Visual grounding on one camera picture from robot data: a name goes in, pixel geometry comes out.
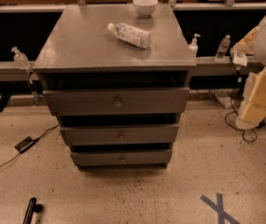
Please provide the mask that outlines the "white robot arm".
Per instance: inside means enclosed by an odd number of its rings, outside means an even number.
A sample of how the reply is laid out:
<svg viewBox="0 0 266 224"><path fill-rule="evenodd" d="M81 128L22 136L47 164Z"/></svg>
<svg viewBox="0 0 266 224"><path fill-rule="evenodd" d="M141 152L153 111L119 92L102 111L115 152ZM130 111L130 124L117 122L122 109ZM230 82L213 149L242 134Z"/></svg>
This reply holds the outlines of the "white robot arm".
<svg viewBox="0 0 266 224"><path fill-rule="evenodd" d="M238 54L253 54L264 68L258 73L250 73L245 81L244 100L241 102L235 121L237 128L250 130L257 127L266 117L266 15L231 50L234 63Z"/></svg>

